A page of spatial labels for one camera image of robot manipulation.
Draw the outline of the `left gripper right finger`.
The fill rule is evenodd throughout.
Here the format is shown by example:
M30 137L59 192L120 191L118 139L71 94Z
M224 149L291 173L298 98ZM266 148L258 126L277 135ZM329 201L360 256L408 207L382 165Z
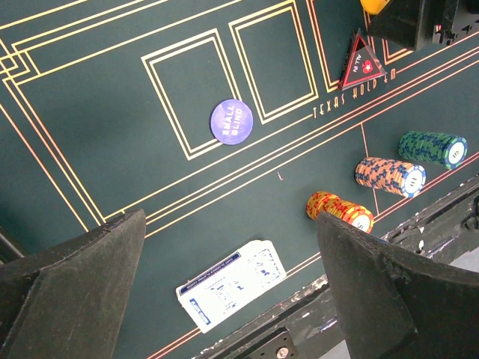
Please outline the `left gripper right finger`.
M478 357L478 273L324 212L317 239L350 357Z

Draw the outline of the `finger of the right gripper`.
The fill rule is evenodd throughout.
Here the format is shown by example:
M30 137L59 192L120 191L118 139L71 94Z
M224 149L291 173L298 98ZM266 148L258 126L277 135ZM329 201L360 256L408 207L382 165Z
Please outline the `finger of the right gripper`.
M428 0L394 0L374 16L368 26L370 36L417 51L433 42L433 6Z

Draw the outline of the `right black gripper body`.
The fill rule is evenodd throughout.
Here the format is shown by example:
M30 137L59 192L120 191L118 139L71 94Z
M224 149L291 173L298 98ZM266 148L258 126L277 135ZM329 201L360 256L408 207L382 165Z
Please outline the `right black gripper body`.
M424 4L422 46L451 46L478 31L478 1L432 0Z

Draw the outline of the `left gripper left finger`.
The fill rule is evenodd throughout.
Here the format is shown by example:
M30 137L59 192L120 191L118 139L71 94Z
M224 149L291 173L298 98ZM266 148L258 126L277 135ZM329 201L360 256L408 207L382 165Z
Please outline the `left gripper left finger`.
M1 266L1 357L111 358L145 231L137 209Z

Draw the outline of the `red triangular all-in marker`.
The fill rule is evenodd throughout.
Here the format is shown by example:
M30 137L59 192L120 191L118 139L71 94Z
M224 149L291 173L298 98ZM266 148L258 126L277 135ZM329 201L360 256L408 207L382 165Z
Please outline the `red triangular all-in marker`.
M338 90L344 91L385 75L383 65L364 38L361 29L357 28L351 37Z

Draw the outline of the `orange red chip stack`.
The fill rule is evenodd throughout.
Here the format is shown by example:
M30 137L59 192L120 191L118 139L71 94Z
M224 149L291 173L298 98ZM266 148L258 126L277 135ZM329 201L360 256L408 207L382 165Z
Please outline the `orange red chip stack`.
M306 203L305 211L313 220L321 212L327 212L366 233L370 233L374 225L373 213L365 206L343 200L327 191L313 193Z

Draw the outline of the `peach blue chip stack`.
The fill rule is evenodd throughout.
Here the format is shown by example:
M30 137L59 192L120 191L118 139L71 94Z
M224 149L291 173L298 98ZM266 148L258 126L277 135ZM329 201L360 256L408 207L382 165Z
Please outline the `peach blue chip stack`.
M356 165L354 177L359 185L411 198L421 192L427 173L421 165L366 157Z

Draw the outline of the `purple small blind button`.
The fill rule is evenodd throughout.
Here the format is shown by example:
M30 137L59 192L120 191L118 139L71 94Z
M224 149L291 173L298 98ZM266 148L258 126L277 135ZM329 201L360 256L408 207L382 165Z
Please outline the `purple small blind button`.
M210 116L210 130L214 138L226 145L244 142L250 136L253 125L251 109L238 99L220 102Z

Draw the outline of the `yellow big blind button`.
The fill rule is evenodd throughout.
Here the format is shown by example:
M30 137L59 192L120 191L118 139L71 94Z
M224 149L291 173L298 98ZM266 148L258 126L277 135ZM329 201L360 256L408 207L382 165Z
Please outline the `yellow big blind button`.
M360 0L364 11L370 15L378 15L389 3L389 0Z

